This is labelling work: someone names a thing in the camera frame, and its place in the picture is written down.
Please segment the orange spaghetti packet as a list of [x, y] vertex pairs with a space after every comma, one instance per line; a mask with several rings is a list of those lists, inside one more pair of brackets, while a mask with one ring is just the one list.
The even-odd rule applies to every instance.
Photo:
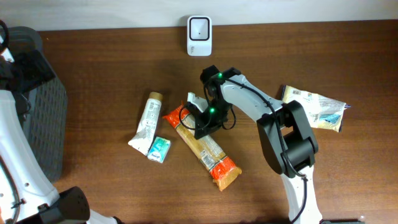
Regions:
[[183, 105], [180, 105], [162, 118], [169, 122], [196, 155], [198, 160], [210, 173], [213, 182], [218, 186], [220, 191], [226, 189], [238, 175], [242, 174], [241, 168], [226, 155], [211, 136], [195, 139], [194, 130], [187, 129], [182, 125], [184, 124], [189, 128], [194, 128], [195, 125], [194, 116], [187, 109], [184, 109]]

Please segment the teal tissue pack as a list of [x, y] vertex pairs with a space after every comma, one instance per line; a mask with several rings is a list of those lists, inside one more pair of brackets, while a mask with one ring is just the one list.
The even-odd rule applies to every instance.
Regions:
[[157, 136], [149, 150], [147, 158], [152, 161], [163, 163], [170, 147], [170, 140]]

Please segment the white cream tube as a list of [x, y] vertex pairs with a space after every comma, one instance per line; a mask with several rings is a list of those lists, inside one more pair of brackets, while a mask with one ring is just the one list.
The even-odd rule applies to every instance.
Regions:
[[160, 115], [163, 95], [150, 92], [144, 111], [139, 121], [135, 136], [128, 144], [143, 155], [147, 155], [154, 140], [155, 130]]

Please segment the cream snack bag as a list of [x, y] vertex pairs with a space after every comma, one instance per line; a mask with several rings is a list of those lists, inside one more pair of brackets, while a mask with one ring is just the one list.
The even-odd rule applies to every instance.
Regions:
[[345, 102], [328, 98], [318, 93], [299, 90], [285, 85], [282, 90], [282, 101], [290, 103], [298, 101], [304, 108], [310, 126], [318, 129], [329, 129], [341, 132], [343, 114], [350, 108]]

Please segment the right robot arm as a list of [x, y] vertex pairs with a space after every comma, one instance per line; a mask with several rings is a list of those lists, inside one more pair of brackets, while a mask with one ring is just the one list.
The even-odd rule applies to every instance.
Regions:
[[212, 65], [202, 71], [200, 80], [204, 98], [186, 105], [195, 118], [195, 139], [223, 128], [228, 114], [239, 108], [256, 123], [264, 158], [282, 179], [289, 221], [322, 223], [313, 185], [318, 143], [303, 106], [265, 94], [234, 67], [221, 72]]

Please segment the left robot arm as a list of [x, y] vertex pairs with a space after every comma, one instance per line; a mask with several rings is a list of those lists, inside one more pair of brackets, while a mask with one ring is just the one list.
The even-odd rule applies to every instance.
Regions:
[[1, 24], [1, 218], [5, 223], [118, 223], [79, 187], [59, 192], [68, 96], [40, 34]]

